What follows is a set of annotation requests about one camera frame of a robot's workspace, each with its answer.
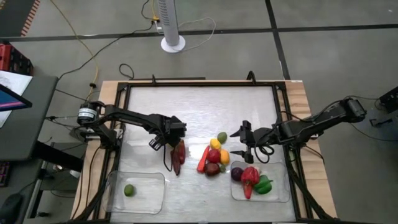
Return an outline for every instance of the purple onion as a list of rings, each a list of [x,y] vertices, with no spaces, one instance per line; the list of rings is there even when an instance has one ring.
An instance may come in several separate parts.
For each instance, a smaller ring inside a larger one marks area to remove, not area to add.
[[[243,170],[242,168],[235,167],[231,170],[231,178],[235,181],[241,181]]]

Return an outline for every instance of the orange carrot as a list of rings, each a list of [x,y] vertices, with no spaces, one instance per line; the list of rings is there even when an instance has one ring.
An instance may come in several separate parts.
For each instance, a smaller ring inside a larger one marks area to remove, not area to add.
[[[206,158],[207,158],[207,154],[209,153],[209,150],[210,150],[210,146],[207,146],[199,163],[198,163],[198,167],[197,167],[198,172],[205,172]]]

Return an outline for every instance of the green lime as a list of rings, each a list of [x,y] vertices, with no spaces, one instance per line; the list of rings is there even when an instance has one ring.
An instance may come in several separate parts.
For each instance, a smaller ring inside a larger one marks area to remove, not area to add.
[[[217,135],[217,140],[221,143],[224,144],[224,142],[226,141],[227,135],[225,132],[219,133]]]
[[[226,167],[224,165],[220,166],[220,172],[225,172],[226,171]]]
[[[134,186],[131,185],[131,184],[127,184],[124,187],[124,195],[127,196],[127,197],[133,196],[134,195]]]

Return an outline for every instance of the red apple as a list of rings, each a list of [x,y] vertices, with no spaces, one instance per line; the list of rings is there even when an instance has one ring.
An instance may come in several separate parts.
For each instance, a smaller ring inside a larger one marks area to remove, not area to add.
[[[221,160],[221,153],[217,149],[212,149],[207,155],[207,160],[212,163],[219,163]]]

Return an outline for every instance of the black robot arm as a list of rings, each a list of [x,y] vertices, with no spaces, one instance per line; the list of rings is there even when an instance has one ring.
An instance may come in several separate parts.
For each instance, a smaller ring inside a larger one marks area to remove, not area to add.
[[[180,138],[185,137],[186,125],[177,117],[171,118],[161,114],[144,115],[117,108],[114,105],[104,105],[100,101],[86,102],[80,106],[77,122],[83,127],[91,128],[101,139],[102,148],[112,148],[117,144],[116,131],[109,129],[104,123],[120,121],[144,128],[156,137],[149,145],[158,151],[165,144],[175,147]]]
[[[283,121],[272,125],[272,128],[259,128],[251,131],[249,121],[243,121],[239,131],[231,137],[240,137],[240,141],[247,146],[246,151],[232,152],[242,155],[245,162],[253,163],[251,148],[259,147],[263,154],[270,156],[274,153],[271,145],[286,145],[302,147],[311,136],[323,134],[324,130],[342,122],[356,123],[365,118],[366,110],[354,98],[345,98],[328,106],[318,114],[300,119]]]

